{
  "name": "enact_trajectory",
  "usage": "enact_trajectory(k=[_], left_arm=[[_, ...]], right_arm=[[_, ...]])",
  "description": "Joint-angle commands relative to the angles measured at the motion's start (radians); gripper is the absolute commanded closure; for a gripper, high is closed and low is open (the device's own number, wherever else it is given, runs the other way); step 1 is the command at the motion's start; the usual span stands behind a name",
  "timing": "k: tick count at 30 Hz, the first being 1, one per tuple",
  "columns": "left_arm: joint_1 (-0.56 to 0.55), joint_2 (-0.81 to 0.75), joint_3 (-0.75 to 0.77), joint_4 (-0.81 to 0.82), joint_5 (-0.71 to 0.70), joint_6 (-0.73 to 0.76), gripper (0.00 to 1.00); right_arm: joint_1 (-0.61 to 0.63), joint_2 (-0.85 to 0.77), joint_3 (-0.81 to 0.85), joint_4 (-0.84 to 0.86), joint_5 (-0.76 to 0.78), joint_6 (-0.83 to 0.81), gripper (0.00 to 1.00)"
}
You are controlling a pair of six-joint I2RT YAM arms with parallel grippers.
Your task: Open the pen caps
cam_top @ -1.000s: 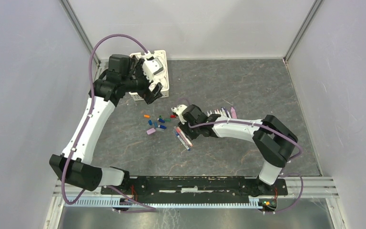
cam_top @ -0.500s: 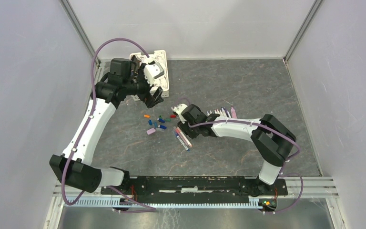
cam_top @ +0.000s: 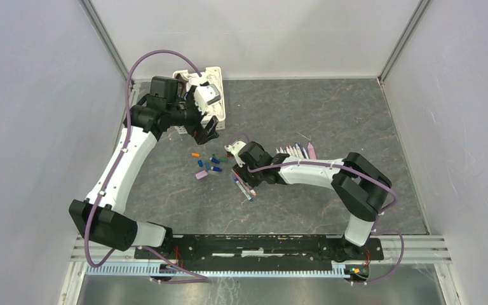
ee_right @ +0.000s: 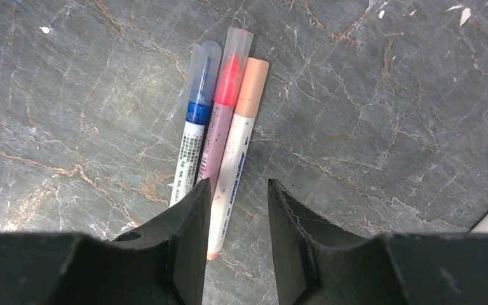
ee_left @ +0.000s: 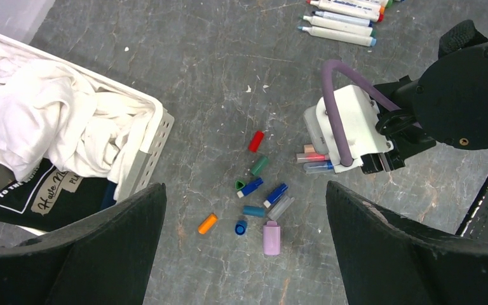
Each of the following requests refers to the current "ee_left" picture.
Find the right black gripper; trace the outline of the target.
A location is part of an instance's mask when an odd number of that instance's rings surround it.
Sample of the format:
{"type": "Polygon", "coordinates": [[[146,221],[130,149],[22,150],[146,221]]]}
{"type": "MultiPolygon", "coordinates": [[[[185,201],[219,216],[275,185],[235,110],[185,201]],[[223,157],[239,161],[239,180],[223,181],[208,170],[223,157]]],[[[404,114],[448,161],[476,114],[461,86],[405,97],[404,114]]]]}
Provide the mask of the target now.
{"type": "Polygon", "coordinates": [[[405,167],[405,161],[436,146],[436,143],[394,143],[393,150],[362,156],[364,174],[392,172],[405,167]]]}

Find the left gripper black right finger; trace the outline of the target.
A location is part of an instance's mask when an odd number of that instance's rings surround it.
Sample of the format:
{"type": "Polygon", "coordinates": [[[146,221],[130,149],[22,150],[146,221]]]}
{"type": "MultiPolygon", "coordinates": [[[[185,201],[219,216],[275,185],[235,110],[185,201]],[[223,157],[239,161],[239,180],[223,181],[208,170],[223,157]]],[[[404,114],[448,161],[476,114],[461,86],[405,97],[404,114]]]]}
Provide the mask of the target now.
{"type": "Polygon", "coordinates": [[[488,243],[426,226],[330,181],[327,215],[350,304],[488,304],[488,243]]]}

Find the pink highlighter cap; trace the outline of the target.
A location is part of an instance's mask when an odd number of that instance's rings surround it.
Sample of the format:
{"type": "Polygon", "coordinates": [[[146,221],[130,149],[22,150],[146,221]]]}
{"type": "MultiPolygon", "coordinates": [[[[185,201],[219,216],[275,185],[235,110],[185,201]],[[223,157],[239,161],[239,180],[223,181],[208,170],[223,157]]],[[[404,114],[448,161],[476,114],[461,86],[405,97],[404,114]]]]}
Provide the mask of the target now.
{"type": "Polygon", "coordinates": [[[275,220],[269,220],[263,226],[263,252],[270,256],[281,252],[281,227],[275,220]]]}

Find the orange marker cap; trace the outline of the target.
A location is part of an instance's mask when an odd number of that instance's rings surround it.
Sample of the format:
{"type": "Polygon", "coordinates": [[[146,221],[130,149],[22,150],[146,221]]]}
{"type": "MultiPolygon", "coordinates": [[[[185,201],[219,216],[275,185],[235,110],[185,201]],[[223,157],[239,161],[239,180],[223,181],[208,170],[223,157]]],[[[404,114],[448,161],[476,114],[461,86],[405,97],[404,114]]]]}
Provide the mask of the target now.
{"type": "Polygon", "coordinates": [[[199,226],[199,234],[207,234],[209,230],[217,223],[218,217],[211,213],[199,226]]]}

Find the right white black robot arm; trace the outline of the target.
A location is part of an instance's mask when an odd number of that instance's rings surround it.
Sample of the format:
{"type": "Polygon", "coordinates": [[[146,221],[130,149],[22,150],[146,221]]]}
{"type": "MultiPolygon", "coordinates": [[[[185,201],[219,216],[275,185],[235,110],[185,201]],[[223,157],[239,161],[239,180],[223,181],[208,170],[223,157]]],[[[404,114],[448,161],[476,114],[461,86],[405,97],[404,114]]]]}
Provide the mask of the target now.
{"type": "Polygon", "coordinates": [[[367,154],[362,172],[390,172],[438,143],[456,149],[488,149],[488,38],[465,20],[439,40],[438,59],[419,79],[377,85],[396,105],[379,109],[376,130],[393,144],[367,154]]]}

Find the beige pen cap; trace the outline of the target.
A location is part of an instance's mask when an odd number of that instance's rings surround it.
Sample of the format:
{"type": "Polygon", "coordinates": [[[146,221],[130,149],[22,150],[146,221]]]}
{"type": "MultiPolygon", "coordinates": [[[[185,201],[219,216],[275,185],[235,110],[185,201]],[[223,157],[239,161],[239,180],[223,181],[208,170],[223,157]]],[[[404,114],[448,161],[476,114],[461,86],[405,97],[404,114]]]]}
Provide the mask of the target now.
{"type": "Polygon", "coordinates": [[[313,144],[303,145],[303,151],[304,151],[305,154],[314,154],[314,153],[316,153],[313,144]]]}

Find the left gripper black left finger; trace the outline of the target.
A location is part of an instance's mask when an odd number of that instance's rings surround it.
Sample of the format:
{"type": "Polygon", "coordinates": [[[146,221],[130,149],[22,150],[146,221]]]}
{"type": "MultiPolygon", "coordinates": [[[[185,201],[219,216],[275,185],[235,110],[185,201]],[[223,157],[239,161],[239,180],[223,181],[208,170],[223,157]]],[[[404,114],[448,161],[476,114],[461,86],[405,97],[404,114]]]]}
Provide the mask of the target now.
{"type": "Polygon", "coordinates": [[[166,212],[152,184],[58,230],[0,247],[0,304],[142,304],[166,212]]]}

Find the small blue marker cap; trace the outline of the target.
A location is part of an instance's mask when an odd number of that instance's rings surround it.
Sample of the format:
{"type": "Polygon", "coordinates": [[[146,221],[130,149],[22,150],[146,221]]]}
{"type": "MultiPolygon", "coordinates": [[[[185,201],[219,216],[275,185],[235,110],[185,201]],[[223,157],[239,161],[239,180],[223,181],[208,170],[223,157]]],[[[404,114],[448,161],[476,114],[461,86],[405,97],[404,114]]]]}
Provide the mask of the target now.
{"type": "Polygon", "coordinates": [[[247,221],[245,220],[238,220],[234,227],[234,232],[238,236],[242,236],[247,232],[247,221]]]}

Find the red marker cap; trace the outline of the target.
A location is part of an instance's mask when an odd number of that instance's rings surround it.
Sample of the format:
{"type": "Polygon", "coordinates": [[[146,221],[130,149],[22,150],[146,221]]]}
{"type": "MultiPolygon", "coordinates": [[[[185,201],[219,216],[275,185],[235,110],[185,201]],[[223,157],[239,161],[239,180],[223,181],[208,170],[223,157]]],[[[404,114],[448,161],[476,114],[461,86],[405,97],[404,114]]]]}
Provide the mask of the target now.
{"type": "Polygon", "coordinates": [[[264,138],[264,132],[260,130],[256,131],[248,145],[248,150],[250,152],[256,153],[259,150],[263,138],[264,138]]]}

